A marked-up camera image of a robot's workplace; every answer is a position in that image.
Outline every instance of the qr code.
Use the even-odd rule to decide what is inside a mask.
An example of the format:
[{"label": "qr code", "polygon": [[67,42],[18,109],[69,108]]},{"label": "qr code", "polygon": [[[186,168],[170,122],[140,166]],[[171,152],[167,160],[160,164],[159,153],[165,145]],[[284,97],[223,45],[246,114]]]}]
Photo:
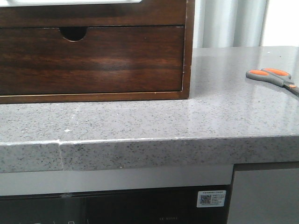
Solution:
[{"label": "qr code", "polygon": [[210,204],[212,199],[212,195],[201,195],[200,203],[201,204]]}]

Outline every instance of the countertop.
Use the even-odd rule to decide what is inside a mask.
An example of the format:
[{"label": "countertop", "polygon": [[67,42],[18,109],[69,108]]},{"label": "countertop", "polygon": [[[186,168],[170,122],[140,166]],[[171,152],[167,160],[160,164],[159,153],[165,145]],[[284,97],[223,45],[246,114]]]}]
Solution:
[{"label": "countertop", "polygon": [[297,47],[194,49],[187,100],[0,105],[0,172],[299,161]]}]

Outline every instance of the wooden drawer unit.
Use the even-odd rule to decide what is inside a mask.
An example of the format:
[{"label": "wooden drawer unit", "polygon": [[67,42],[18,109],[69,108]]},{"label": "wooden drawer unit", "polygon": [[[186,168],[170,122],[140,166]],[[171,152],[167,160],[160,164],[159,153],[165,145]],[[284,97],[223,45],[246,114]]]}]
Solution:
[{"label": "wooden drawer unit", "polygon": [[0,103],[188,98],[194,0],[0,8]]}]

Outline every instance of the scissors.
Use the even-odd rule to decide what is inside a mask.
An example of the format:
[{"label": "scissors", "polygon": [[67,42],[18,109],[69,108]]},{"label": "scissors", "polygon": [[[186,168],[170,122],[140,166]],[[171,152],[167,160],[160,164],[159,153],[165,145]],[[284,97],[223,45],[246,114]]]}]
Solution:
[{"label": "scissors", "polygon": [[291,75],[285,71],[271,68],[249,70],[246,72],[246,77],[285,87],[288,91],[299,97],[299,87],[292,82]]}]

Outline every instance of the sticker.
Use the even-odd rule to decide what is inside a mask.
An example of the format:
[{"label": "sticker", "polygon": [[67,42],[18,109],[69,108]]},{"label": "sticker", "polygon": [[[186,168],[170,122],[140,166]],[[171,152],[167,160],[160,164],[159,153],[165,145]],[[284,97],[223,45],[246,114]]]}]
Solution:
[{"label": "sticker", "polygon": [[199,191],[197,194],[197,208],[223,207],[226,190]]}]

